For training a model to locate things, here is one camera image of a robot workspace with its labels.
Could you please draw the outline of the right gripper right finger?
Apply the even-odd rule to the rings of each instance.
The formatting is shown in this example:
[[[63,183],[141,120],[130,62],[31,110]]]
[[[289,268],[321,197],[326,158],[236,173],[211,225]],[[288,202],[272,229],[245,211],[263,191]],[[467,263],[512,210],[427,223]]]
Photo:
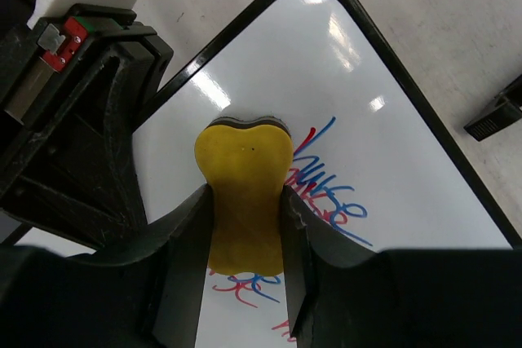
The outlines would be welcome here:
[[[300,347],[518,347],[518,249],[373,252],[290,187],[280,233],[290,335]]]

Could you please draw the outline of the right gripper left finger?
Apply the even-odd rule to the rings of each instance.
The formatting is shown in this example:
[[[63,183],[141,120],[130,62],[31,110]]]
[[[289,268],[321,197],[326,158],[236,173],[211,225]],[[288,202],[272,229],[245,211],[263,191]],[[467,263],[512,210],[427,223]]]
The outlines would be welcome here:
[[[205,185],[134,239],[93,254],[2,247],[2,346],[194,346],[213,220]]]

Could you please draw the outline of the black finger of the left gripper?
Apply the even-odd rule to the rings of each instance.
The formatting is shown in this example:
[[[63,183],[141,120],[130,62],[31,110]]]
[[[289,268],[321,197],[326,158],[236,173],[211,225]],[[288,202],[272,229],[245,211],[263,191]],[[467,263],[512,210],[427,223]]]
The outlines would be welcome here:
[[[464,130],[482,141],[521,119],[521,76],[493,97]]]

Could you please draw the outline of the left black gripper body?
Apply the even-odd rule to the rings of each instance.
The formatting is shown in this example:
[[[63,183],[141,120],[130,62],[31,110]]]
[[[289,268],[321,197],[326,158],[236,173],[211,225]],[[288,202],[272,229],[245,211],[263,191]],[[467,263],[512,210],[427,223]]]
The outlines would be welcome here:
[[[133,11],[78,3],[1,44],[1,211],[93,249],[147,223],[132,136],[172,49]]]

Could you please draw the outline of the white whiteboard black frame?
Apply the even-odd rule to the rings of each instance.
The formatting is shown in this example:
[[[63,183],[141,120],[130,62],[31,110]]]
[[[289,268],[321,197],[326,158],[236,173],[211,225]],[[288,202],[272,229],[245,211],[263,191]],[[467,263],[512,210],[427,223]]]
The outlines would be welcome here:
[[[210,187],[194,145],[220,117],[281,120],[294,150],[283,190],[373,252],[521,252],[520,236],[358,0],[254,0],[160,82],[132,136],[147,223],[101,249]],[[300,347],[284,264],[279,275],[222,275],[207,262],[192,347]]]

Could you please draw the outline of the yellow bone-shaped eraser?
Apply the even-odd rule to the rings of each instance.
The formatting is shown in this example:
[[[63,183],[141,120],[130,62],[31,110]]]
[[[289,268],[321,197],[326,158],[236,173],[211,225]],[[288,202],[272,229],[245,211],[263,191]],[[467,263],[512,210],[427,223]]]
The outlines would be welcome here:
[[[210,269],[282,273],[280,199],[294,155],[286,125],[275,117],[220,117],[198,135],[194,154],[213,192]]]

